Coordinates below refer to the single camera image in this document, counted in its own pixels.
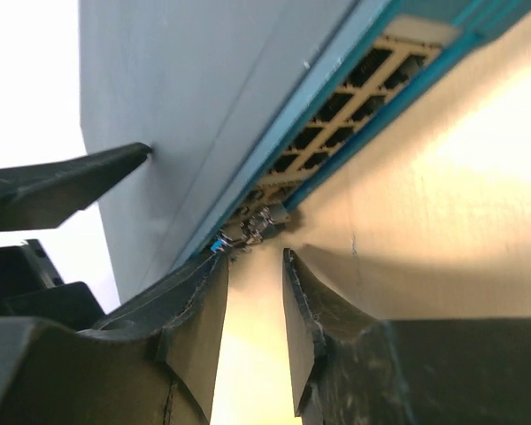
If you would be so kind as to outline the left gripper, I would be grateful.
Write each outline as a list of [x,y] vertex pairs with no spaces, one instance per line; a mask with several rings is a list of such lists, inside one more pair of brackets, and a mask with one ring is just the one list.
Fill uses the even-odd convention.
[[[130,143],[70,160],[0,169],[0,232],[57,228],[87,209],[146,161],[152,148]],[[104,310],[84,282],[66,283],[36,239],[0,247],[0,317],[27,316],[72,330],[91,328]]]

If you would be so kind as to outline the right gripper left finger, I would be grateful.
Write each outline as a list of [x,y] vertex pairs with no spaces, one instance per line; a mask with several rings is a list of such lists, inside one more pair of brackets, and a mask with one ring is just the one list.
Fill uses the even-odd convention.
[[0,424],[207,424],[228,263],[203,254],[91,328],[0,317]]

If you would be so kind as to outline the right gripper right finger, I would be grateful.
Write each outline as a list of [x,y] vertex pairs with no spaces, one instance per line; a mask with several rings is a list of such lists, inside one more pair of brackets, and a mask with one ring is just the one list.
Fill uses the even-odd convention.
[[531,424],[531,318],[378,320],[291,249],[282,293],[305,424]]

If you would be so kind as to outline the dark blue network switch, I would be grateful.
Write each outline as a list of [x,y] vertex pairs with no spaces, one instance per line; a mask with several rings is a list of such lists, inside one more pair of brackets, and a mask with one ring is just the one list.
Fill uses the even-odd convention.
[[531,1],[82,1],[81,131],[88,152],[130,142],[150,163],[99,208],[128,301],[199,253],[305,122],[373,96],[368,123],[320,153],[302,202]]

